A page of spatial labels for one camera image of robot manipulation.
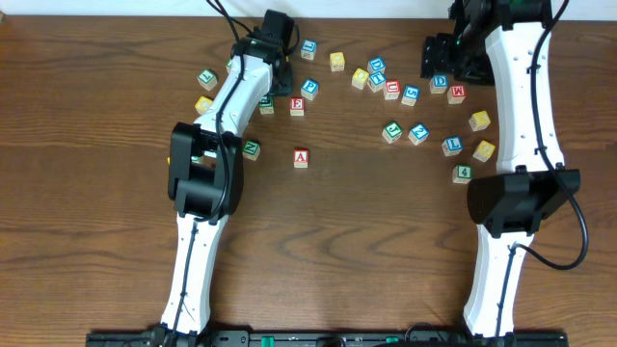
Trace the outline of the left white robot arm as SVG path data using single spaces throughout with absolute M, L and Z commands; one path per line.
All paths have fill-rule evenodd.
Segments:
M 197 336 L 210 317 L 210 287 L 219 239 L 243 190 L 242 135 L 265 96 L 292 92 L 288 57 L 299 35 L 286 13 L 269 10 L 260 27 L 237 37 L 231 67 L 212 105 L 172 132 L 168 196 L 178 232 L 174 276 L 161 324 Z

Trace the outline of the blue l block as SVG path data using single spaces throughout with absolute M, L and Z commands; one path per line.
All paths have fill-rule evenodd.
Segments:
M 447 137 L 442 143 L 443 154 L 446 157 L 459 154 L 463 150 L 463 142 L 459 136 Z
M 301 57 L 305 60 L 313 61 L 316 54 L 316 47 L 316 41 L 304 40 L 301 46 Z

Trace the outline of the yellow block centre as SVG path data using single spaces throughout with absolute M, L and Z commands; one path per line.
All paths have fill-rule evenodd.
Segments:
M 363 90 L 367 84 L 369 76 L 370 74 L 366 70 L 357 68 L 352 75 L 352 86 L 359 90 Z

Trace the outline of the blue L block top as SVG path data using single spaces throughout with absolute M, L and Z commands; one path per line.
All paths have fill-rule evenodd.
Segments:
M 316 47 L 316 41 L 304 40 L 301 46 L 301 57 L 305 60 L 313 61 L 316 54 Z

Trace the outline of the blue D block centre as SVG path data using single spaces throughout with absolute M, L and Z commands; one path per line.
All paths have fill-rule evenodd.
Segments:
M 386 64 L 382 57 L 375 57 L 369 60 L 367 63 L 367 70 L 370 74 L 375 73 L 375 72 L 384 73 L 385 69 L 386 69 Z

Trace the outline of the blue P block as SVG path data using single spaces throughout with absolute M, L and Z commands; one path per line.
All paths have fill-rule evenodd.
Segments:
M 302 97 L 308 100 L 314 100 L 319 91 L 319 83 L 308 78 L 301 87 Z

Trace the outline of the red M block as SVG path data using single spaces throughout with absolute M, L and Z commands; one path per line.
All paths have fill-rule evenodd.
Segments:
M 449 104 L 461 104 L 467 97 L 467 90 L 464 85 L 453 85 L 447 92 L 447 102 Z

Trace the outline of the green N block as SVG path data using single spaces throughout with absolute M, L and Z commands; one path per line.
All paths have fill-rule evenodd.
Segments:
M 243 157 L 252 161 L 257 160 L 260 152 L 260 143 L 256 141 L 247 141 L 242 148 Z

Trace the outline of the red E block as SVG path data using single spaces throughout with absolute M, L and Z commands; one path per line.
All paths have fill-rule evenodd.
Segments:
M 305 115 L 305 100 L 302 97 L 291 97 L 289 102 L 291 117 L 303 117 Z

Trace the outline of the yellow O block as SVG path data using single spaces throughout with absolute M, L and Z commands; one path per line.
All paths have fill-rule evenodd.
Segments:
M 330 54 L 330 68 L 332 72 L 343 71 L 345 69 L 345 57 L 342 52 Z

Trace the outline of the green J block right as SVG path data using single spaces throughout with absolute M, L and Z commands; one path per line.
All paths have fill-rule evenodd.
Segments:
M 392 144 L 397 141 L 402 134 L 403 130 L 396 121 L 392 121 L 387 124 L 382 131 L 382 136 L 388 144 Z

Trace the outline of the red A block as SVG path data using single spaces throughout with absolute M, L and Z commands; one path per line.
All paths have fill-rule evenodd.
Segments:
M 293 165 L 296 169 L 305 169 L 309 166 L 309 151 L 304 148 L 295 149 Z

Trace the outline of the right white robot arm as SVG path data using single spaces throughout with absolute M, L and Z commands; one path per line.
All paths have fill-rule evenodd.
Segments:
M 565 165 L 551 108 L 550 35 L 563 13 L 549 1 L 456 0 L 455 27 L 423 46 L 421 75 L 440 73 L 496 89 L 499 126 L 496 174 L 469 183 L 469 215 L 477 226 L 474 278 L 463 319 L 476 345 L 514 346 L 513 308 L 527 255 L 552 269 L 577 267 L 587 255 L 589 231 L 575 194 L 580 173 Z M 530 245 L 542 221 L 565 202 L 579 220 L 582 244 L 558 265 Z

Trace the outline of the blue 2 block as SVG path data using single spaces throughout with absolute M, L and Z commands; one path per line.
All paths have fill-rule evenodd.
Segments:
M 418 146 L 428 138 L 429 134 L 428 128 L 423 123 L 418 123 L 411 128 L 408 138 L 415 146 Z

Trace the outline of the blue d block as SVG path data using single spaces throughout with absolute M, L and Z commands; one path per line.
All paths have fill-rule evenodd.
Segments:
M 375 72 L 384 73 L 385 69 L 386 69 L 386 64 L 382 57 L 375 57 L 369 60 L 367 63 L 367 70 L 370 74 L 375 73 Z
M 429 90 L 430 93 L 445 93 L 448 88 L 448 79 L 446 75 L 435 74 L 430 78 Z

